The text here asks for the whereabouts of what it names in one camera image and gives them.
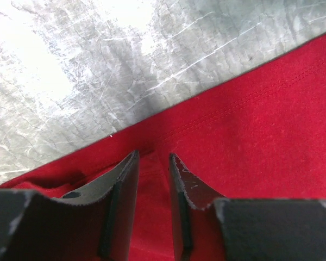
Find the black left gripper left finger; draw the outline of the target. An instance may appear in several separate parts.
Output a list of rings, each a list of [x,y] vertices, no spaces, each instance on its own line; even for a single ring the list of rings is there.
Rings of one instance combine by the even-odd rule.
[[[0,260],[127,260],[139,153],[60,198],[0,189]]]

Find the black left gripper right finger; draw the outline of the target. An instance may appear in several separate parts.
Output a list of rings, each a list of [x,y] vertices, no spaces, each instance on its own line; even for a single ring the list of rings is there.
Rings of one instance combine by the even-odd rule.
[[[227,198],[169,164],[175,260],[326,260],[326,200]]]

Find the red t shirt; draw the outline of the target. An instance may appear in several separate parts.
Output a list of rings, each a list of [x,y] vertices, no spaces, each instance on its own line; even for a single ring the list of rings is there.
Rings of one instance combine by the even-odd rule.
[[[326,34],[2,184],[61,196],[140,152],[130,260],[173,260],[168,157],[234,198],[326,199]]]

